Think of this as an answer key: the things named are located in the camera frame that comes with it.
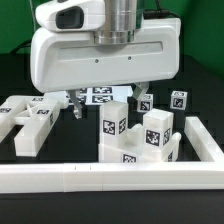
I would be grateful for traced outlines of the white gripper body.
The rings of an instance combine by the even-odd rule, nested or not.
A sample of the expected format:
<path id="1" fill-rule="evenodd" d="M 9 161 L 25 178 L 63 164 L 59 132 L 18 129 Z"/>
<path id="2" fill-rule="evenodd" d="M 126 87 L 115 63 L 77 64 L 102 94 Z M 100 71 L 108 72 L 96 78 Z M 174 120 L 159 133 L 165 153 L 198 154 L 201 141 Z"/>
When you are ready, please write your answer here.
<path id="1" fill-rule="evenodd" d="M 30 53 L 34 86 L 45 93 L 174 77 L 181 20 L 146 19 L 143 10 L 141 0 L 39 5 Z"/>

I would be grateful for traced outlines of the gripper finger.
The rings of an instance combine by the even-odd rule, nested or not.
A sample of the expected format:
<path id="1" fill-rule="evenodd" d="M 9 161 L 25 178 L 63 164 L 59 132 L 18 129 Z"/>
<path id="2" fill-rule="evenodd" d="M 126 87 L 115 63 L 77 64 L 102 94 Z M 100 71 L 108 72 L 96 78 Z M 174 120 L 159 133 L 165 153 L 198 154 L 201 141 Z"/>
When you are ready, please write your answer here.
<path id="1" fill-rule="evenodd" d="M 146 92 L 149 89 L 149 83 L 148 82 L 137 82 L 135 83 L 135 89 L 133 91 L 133 97 L 136 100 L 141 100 L 143 96 L 146 94 Z"/>
<path id="2" fill-rule="evenodd" d="M 73 106 L 73 113 L 77 119 L 85 117 L 86 108 L 83 103 L 80 103 L 78 100 L 79 91 L 78 90 L 68 90 L 67 91 L 69 98 L 71 99 Z"/>

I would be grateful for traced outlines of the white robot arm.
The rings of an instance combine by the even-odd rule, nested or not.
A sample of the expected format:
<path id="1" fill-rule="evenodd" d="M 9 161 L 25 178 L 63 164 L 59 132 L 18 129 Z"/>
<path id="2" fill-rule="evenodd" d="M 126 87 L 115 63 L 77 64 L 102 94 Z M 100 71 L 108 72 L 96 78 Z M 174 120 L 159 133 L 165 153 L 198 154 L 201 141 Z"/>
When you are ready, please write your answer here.
<path id="1" fill-rule="evenodd" d="M 35 15 L 33 85 L 42 93 L 66 91 L 78 118 L 81 88 L 133 83 L 140 100 L 151 81 L 178 72 L 181 21 L 160 9 L 145 12 L 143 0 L 51 0 Z"/>

